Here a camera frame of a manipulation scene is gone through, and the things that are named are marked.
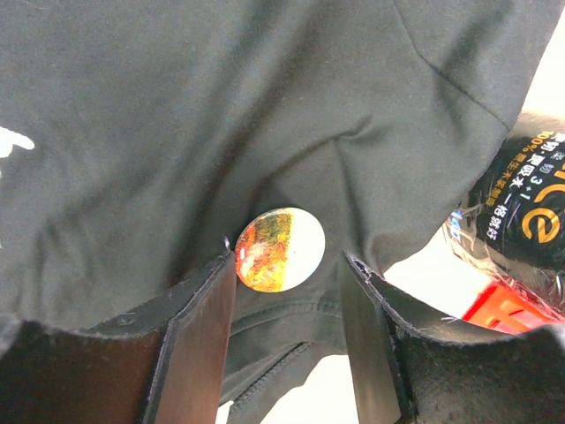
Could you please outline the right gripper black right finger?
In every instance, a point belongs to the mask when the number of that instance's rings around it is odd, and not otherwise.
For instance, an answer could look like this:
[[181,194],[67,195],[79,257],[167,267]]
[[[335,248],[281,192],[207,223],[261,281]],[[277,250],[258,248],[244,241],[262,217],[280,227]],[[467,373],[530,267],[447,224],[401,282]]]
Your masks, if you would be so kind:
[[564,328],[515,336],[449,317],[350,253],[338,267],[362,423],[561,423]]

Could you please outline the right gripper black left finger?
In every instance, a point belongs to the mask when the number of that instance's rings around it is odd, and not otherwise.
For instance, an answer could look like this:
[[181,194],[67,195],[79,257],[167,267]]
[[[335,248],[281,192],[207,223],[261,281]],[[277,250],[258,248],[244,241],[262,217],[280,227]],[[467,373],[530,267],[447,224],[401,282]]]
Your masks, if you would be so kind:
[[2,422],[214,422],[235,289],[228,251],[91,329],[3,314]]

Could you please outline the round colourful brooch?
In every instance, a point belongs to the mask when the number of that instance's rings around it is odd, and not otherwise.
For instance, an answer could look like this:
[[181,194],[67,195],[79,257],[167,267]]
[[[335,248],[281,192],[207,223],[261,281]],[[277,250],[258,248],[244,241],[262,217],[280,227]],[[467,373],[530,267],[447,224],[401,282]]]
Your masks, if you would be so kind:
[[301,208],[277,208],[251,221],[235,244],[239,280],[257,292],[293,289],[319,267],[326,249],[320,221]]

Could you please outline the black printed t-shirt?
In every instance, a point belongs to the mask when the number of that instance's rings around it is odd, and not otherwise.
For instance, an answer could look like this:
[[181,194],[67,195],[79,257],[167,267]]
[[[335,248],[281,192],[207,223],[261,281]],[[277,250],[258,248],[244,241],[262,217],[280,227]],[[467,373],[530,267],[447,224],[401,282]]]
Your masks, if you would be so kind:
[[[1,317],[91,329],[232,252],[219,406],[261,422],[348,353],[343,254],[381,275],[485,173],[563,8],[2,2]],[[277,208],[314,215],[325,253],[254,291],[235,244]]]

